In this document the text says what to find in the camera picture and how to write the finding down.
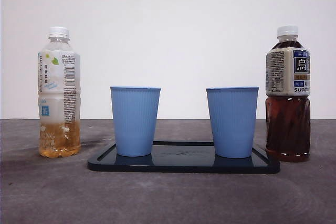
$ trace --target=ribbed cup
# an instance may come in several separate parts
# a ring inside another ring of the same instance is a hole
[[[117,153],[127,157],[151,153],[160,88],[111,87]]]
[[[206,89],[217,155],[251,156],[258,90],[258,87]]]

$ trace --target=bottle label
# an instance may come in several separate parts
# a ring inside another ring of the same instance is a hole
[[[310,54],[304,48],[273,49],[266,56],[266,95],[310,92]]]
[[[69,51],[38,53],[41,123],[71,123],[79,119],[79,56]]]

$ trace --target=plastic tray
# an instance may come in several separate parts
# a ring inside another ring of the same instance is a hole
[[[90,170],[101,172],[241,173],[272,174],[279,161],[254,147],[248,158],[224,158],[215,154],[213,142],[154,141],[152,153],[125,157],[110,144],[88,159]]]

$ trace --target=bottle cap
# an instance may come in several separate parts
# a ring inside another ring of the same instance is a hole
[[[299,35],[299,27],[298,26],[280,26],[278,28],[278,38],[282,35]]]
[[[52,26],[49,32],[50,37],[62,37],[69,39],[69,30],[66,27]]]

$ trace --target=brand logo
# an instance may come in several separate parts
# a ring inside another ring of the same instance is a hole
[[[310,55],[305,50],[294,50],[294,73],[310,73]]]
[[[294,92],[309,92],[309,88],[294,88]]]

